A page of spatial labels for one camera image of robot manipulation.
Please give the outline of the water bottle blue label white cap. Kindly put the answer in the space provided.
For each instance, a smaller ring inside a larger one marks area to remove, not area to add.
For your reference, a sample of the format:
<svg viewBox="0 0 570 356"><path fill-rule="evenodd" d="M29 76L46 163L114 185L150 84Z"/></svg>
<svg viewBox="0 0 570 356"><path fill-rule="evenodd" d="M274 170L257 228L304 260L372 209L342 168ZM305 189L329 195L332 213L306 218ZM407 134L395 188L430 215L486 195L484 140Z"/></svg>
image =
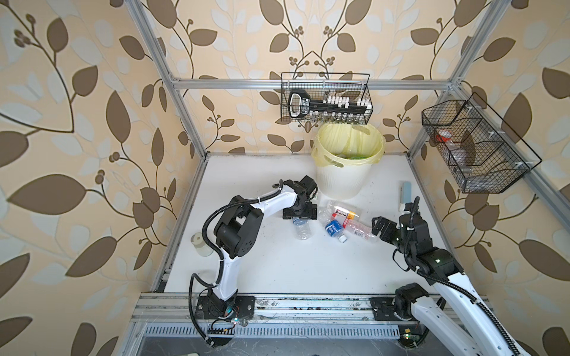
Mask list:
<svg viewBox="0 0 570 356"><path fill-rule="evenodd" d="M292 219L292 223L295 228L296 237L299 240L308 240L313 236L308 220L295 217Z"/></svg>

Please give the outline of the green bottle yellow cap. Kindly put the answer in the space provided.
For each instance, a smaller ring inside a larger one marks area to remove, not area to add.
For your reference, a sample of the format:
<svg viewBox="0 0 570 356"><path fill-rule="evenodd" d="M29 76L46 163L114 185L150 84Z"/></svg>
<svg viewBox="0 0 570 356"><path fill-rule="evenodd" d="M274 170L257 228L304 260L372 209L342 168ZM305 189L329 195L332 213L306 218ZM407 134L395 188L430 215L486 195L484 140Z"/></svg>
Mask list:
<svg viewBox="0 0 570 356"><path fill-rule="evenodd" d="M344 160L366 160L368 157L358 155L337 154L336 157Z"/></svg>

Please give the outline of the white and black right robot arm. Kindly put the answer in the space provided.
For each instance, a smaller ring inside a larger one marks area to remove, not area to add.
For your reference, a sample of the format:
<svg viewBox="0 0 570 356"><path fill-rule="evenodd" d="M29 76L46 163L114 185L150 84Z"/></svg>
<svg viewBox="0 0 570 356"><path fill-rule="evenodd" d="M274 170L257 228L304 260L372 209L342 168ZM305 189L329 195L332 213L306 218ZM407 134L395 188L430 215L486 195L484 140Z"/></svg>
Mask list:
<svg viewBox="0 0 570 356"><path fill-rule="evenodd" d="M441 302L418 283L409 283L396 289L390 306L375 301L371 306L402 321L416 320L453 355L526 355L479 296L454 255L433 245L419 202L417 197L405 204L396 222L374 217L372 233L394 246L404 258L404 271L425 279L439 293Z"/></svg>

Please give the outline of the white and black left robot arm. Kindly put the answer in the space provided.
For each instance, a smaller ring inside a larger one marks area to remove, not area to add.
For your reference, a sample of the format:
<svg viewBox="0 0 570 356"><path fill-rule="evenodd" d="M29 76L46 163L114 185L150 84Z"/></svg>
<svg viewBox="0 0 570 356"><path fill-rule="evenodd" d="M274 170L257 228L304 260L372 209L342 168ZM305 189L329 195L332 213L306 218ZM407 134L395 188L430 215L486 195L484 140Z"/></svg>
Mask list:
<svg viewBox="0 0 570 356"><path fill-rule="evenodd" d="M318 186L313 178L281 180L273 188L273 193L254 199L233 197L203 224L203 240L219 256L218 273L214 283L191 275L188 305L195 330L212 348L227 344L235 327L255 313L255 297L238 294L237 277L241 258L255 245L263 219L278 212L285 220L317 219L313 198Z"/></svg>

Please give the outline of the white ribbed waste bin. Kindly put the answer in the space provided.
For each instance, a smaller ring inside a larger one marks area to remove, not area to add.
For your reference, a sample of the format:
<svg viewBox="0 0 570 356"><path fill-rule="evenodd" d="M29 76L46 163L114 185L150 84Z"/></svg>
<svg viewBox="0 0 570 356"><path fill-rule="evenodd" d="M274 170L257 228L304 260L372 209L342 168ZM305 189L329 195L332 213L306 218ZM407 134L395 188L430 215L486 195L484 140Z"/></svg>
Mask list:
<svg viewBox="0 0 570 356"><path fill-rule="evenodd" d="M319 191L334 200L355 197L379 158L345 159L328 155L314 157Z"/></svg>

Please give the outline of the yellow bin liner bag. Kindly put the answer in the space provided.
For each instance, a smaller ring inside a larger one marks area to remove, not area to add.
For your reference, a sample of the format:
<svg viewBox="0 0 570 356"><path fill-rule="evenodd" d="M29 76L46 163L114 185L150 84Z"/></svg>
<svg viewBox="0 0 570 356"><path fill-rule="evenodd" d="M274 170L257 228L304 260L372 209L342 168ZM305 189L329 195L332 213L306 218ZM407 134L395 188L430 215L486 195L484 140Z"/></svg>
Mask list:
<svg viewBox="0 0 570 356"><path fill-rule="evenodd" d="M323 124L314 139L312 158L358 155L381 160L386 139L373 125Z"/></svg>

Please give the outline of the clear bottle red cap red print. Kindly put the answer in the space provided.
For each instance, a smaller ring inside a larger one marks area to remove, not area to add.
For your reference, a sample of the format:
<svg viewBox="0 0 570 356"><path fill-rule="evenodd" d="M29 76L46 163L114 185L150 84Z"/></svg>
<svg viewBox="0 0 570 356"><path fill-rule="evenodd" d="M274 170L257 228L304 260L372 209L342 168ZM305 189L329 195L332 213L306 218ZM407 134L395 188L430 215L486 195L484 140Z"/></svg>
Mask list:
<svg viewBox="0 0 570 356"><path fill-rule="evenodd" d="M370 243L375 243L378 240L378 237L372 233L372 228L363 222L350 219L339 214L333 214L332 217L340 222L344 231L355 235L356 237L360 237Z"/></svg>

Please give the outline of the tea bottle yellow white label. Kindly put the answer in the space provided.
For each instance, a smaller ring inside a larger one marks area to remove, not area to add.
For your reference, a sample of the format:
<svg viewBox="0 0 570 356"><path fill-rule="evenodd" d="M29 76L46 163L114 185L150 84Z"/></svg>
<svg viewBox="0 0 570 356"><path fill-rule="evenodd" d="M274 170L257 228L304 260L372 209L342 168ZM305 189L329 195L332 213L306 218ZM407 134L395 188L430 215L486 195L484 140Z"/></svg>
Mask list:
<svg viewBox="0 0 570 356"><path fill-rule="evenodd" d="M337 217L343 216L351 220L359 220L362 216L362 210L360 208L338 200L329 200L327 202L327 210L331 214L336 214Z"/></svg>

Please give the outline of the small bottle blue label white cap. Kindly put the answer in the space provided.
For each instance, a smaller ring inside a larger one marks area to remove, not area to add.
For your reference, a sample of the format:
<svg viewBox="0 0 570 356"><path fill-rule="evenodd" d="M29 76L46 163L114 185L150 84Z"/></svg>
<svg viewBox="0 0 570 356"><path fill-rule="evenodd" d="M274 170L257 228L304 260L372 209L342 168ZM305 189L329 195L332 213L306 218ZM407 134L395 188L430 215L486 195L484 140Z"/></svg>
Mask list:
<svg viewBox="0 0 570 356"><path fill-rule="evenodd" d="M340 243L345 243L347 241L347 236L344 233L344 227L336 219L331 219L324 225L326 233L337 239Z"/></svg>

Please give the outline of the black rack of white vials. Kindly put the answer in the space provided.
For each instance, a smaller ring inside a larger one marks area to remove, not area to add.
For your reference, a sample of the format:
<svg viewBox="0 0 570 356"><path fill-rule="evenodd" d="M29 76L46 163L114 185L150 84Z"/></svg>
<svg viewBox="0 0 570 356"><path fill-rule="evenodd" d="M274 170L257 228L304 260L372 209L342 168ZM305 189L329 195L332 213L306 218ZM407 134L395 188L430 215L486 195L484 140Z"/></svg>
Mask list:
<svg viewBox="0 0 570 356"><path fill-rule="evenodd" d="M369 99L358 98L351 102L350 97L323 95L323 99L317 99L317 95L310 96L305 90L293 89L289 92L285 102L285 108L291 118L302 119L304 117L347 117L351 120L365 120L372 114L373 105Z"/></svg>

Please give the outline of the red capped item in basket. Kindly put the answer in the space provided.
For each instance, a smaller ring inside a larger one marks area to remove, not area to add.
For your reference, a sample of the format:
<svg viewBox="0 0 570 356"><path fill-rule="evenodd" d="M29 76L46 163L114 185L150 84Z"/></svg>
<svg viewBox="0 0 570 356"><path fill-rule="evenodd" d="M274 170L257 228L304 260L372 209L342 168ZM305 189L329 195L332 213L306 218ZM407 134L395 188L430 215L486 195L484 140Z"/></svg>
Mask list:
<svg viewBox="0 0 570 356"><path fill-rule="evenodd" d="M445 143L452 139L453 133L448 130L437 130L434 136L436 143Z"/></svg>

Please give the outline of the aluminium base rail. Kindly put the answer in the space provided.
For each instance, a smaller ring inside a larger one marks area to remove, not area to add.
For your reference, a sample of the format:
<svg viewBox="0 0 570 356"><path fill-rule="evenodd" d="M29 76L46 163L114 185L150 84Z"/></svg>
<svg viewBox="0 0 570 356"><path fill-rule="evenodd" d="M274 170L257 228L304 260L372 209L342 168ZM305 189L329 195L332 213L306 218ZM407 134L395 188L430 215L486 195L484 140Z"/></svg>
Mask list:
<svg viewBox="0 0 570 356"><path fill-rule="evenodd" d="M397 296L257 294L237 317L217 319L203 296L142 295L121 355L483 355L451 298L418 298L409 317Z"/></svg>

